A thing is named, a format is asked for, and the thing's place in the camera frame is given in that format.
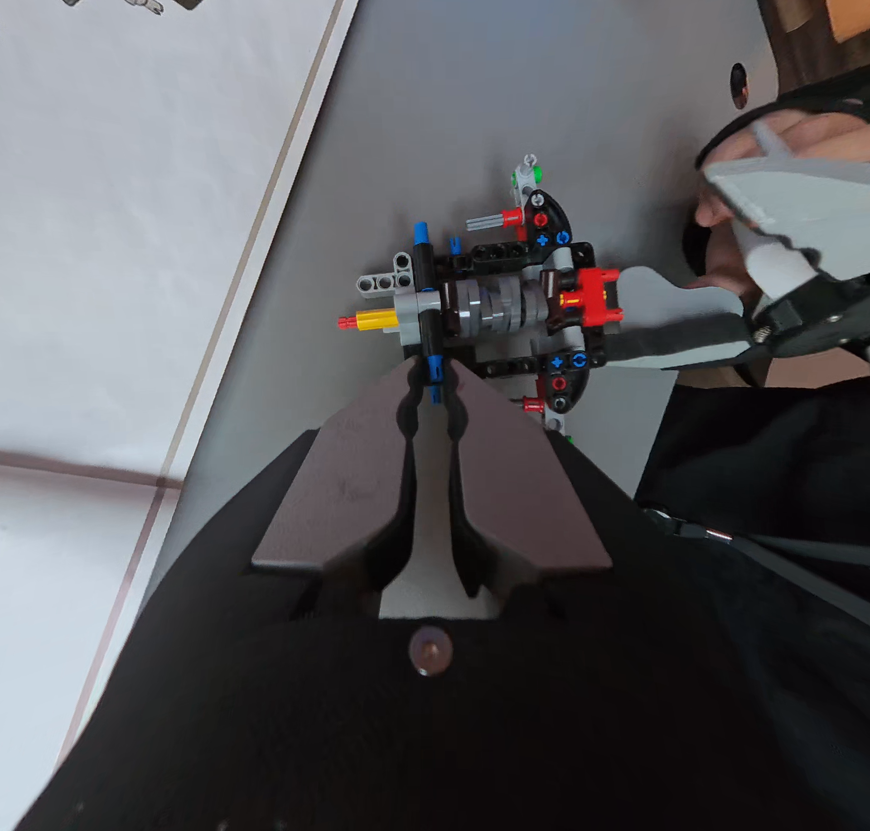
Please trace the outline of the lego instruction booklet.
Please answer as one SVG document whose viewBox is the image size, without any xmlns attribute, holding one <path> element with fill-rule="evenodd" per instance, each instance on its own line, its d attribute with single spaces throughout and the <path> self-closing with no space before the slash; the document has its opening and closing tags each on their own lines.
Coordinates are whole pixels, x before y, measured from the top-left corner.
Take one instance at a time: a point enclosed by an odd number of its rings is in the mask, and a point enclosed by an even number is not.
<svg viewBox="0 0 870 831">
<path fill-rule="evenodd" d="M 2 795 L 136 610 L 358 0 L 2 0 Z"/>
</svg>

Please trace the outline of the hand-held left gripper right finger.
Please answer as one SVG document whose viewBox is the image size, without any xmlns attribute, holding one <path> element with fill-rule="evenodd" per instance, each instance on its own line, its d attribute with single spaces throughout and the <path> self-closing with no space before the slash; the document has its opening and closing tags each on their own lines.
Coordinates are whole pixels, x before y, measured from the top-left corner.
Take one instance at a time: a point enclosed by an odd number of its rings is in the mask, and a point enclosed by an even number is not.
<svg viewBox="0 0 870 831">
<path fill-rule="evenodd" d="M 445 367 L 451 551 L 465 593 L 613 568 L 540 424 L 470 369 Z"/>
</svg>

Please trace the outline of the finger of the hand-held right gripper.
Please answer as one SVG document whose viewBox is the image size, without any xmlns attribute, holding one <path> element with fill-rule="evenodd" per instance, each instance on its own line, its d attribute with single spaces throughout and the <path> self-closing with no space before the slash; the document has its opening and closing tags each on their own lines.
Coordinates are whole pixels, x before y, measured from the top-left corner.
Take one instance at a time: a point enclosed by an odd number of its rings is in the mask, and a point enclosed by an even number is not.
<svg viewBox="0 0 870 831">
<path fill-rule="evenodd" d="M 624 317 L 604 336 L 607 366 L 656 370 L 723 364 L 751 347 L 740 298 L 717 286 L 680 288 L 648 267 L 616 282 Z"/>
<path fill-rule="evenodd" d="M 809 252 L 827 275 L 868 274 L 868 163 L 762 157 L 711 164 L 703 175 L 755 233 Z"/>
</svg>

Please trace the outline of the person's right hand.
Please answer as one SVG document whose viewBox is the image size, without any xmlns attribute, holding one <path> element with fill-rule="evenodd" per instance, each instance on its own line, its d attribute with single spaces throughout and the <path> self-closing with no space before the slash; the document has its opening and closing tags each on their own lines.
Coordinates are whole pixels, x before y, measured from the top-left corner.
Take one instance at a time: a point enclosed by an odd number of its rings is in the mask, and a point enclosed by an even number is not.
<svg viewBox="0 0 870 831">
<path fill-rule="evenodd" d="M 848 162 L 869 160 L 869 129 L 863 119 L 843 112 L 811 114 L 796 109 L 777 110 L 763 118 L 793 155 L 803 159 L 834 159 Z M 756 158 L 760 149 L 753 132 L 734 132 L 716 145 L 702 166 L 724 161 Z M 702 184 L 694 221 L 710 231 L 706 242 L 704 271 L 687 284 L 690 289 L 715 286 L 739 296 L 744 305 L 755 304 L 761 290 L 745 269 L 733 230 L 731 210 Z"/>
</svg>

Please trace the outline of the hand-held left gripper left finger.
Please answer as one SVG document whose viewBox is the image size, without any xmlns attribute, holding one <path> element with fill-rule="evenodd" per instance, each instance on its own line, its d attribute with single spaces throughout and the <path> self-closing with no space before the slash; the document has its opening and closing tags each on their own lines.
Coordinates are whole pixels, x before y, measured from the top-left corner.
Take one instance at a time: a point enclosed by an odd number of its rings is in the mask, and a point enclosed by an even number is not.
<svg viewBox="0 0 870 831">
<path fill-rule="evenodd" d="M 251 564 L 382 593 L 410 558 L 417 431 L 408 358 L 321 425 Z"/>
</svg>

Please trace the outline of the black frame lego assembly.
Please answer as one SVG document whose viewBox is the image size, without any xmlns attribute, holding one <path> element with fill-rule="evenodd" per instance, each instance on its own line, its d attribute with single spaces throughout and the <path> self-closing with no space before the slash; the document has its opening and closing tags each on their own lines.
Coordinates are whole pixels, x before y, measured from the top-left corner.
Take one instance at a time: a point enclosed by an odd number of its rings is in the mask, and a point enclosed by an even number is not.
<svg viewBox="0 0 870 831">
<path fill-rule="evenodd" d="M 338 318 L 341 331 L 397 334 L 404 356 L 419 356 L 439 403 L 448 358 L 472 372 L 476 362 L 580 349 L 590 371 L 606 364 L 607 325 L 618 325 L 619 271 L 596 265 L 593 247 L 576 241 L 568 216 L 542 185 L 534 154 L 511 176 L 514 205 L 470 218 L 469 232 L 504 229 L 512 238 L 462 248 L 450 238 L 438 254 L 428 225 L 414 226 L 410 251 L 394 255 L 392 270 L 358 278 L 357 290 L 388 300 L 383 307 Z M 565 433 L 567 415 L 541 419 Z"/>
</svg>

